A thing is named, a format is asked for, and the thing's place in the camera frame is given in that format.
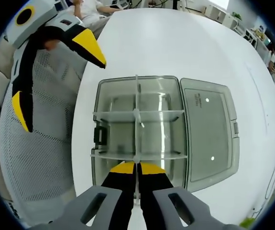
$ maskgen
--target mesh fabric cover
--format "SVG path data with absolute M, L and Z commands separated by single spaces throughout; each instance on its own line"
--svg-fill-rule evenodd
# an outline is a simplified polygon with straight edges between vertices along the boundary
M 59 217 L 75 197 L 71 165 L 72 121 L 77 91 L 74 70 L 45 50 L 33 65 L 33 132 L 12 108 L 9 85 L 0 115 L 0 162 L 19 215 L 29 224 Z

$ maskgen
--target person's hand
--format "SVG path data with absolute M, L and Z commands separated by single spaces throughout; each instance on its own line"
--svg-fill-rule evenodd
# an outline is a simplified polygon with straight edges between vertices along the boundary
M 57 47 L 57 44 L 60 42 L 60 40 L 48 40 L 44 43 L 44 47 L 47 51 L 51 51 Z
M 73 0 L 73 5 L 76 6 L 76 5 L 81 5 L 82 4 L 82 0 Z
M 273 62 L 270 62 L 268 65 L 268 70 L 270 71 L 271 74 L 275 73 L 275 66 Z

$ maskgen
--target potted plant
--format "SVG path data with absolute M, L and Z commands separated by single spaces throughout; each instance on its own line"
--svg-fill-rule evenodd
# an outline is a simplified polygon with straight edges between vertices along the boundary
M 232 12 L 232 16 L 242 21 L 242 17 L 238 13 Z
M 255 221 L 255 218 L 246 218 L 239 225 L 243 228 L 248 229 L 254 221 Z

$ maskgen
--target container lid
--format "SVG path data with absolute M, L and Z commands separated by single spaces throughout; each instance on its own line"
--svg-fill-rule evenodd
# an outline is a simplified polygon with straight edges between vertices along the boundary
M 237 172 L 237 115 L 227 86 L 181 79 L 186 110 L 191 192 L 214 185 Z

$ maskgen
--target desk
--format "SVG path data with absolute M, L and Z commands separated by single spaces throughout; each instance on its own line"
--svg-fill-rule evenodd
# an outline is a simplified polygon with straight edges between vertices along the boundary
M 240 223 L 264 195 L 275 166 L 275 85 L 256 50 L 210 19 L 152 8 L 116 12 L 98 43 L 107 67 L 86 65 L 73 121 L 72 170 L 77 195 L 92 186 L 92 112 L 102 79 L 138 74 L 210 81 L 228 86 L 232 93 L 239 125 L 239 170 L 194 195 L 209 205 L 218 220 Z
M 257 36 L 256 34 L 249 30 L 249 29 L 246 29 L 246 33 L 243 35 L 243 37 L 254 47 L 256 48 L 257 47 L 257 42 L 258 42 L 258 39 L 257 39 Z

